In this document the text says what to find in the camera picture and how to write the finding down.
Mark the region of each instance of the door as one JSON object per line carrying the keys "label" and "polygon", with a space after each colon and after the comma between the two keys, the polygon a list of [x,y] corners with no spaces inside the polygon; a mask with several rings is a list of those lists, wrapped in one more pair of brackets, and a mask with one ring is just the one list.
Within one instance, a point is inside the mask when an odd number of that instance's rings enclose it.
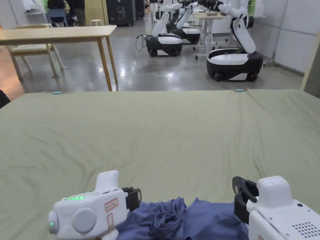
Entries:
{"label": "door", "polygon": [[102,20],[104,25],[108,24],[108,12],[106,0],[85,0],[86,24],[90,26],[91,20]]}

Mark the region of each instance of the black cabinet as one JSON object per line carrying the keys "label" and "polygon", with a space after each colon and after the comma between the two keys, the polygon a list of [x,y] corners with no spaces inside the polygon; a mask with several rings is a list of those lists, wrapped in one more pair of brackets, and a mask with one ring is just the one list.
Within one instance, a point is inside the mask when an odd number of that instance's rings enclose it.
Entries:
{"label": "black cabinet", "polygon": [[144,18],[144,0],[135,0],[136,1],[136,16],[137,19]]}
{"label": "black cabinet", "polygon": [[135,0],[106,0],[110,25],[132,26],[137,19]]}

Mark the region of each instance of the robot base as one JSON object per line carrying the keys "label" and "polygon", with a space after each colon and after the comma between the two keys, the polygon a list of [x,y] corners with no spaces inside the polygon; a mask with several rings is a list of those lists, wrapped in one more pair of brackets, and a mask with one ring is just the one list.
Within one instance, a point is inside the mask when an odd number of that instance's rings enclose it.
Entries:
{"label": "robot base", "polygon": [[182,39],[173,34],[160,35],[147,39],[147,50],[151,57],[179,56],[182,50]]}
{"label": "robot base", "polygon": [[217,82],[229,80],[241,73],[247,73],[246,81],[255,82],[263,64],[263,56],[234,53],[237,49],[218,49],[211,51],[207,58],[208,74]]}
{"label": "robot base", "polygon": [[183,44],[197,44],[200,39],[200,31],[195,28],[172,29],[173,34],[181,37]]}

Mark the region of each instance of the robot wheel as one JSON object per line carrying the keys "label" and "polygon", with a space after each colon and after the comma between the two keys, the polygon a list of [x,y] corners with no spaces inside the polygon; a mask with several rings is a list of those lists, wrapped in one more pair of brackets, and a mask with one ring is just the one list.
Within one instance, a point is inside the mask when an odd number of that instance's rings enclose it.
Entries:
{"label": "robot wheel", "polygon": [[214,80],[216,80],[217,82],[221,82],[223,80],[223,75],[221,73],[214,73],[213,74],[213,78]]}
{"label": "robot wheel", "polygon": [[248,73],[246,81],[255,82],[258,79],[257,73]]}
{"label": "robot wheel", "polygon": [[155,57],[155,56],[157,55],[157,51],[156,51],[156,50],[150,50],[150,51],[149,51],[149,55],[150,55],[151,57]]}

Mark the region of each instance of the wooden chair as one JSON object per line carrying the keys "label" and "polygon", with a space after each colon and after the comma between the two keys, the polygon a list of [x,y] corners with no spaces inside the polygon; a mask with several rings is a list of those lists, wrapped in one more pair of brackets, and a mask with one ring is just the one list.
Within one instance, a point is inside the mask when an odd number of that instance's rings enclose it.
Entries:
{"label": "wooden chair", "polygon": [[[43,24],[43,25],[28,25],[28,26],[20,26],[16,27],[15,29],[30,29],[30,28],[49,28],[52,27],[51,24]],[[67,69],[61,62],[61,58],[57,48],[53,44],[32,44],[32,45],[20,45],[20,46],[9,46],[9,53],[12,56],[12,59],[15,61],[15,57],[21,57],[25,65],[27,66],[29,72],[32,72],[33,69],[28,63],[25,56],[35,56],[35,55],[45,55],[48,54],[50,65],[53,71],[53,77],[58,78],[57,71],[55,69],[53,58],[51,51],[54,51],[55,55],[57,56],[59,66],[61,70]]]}

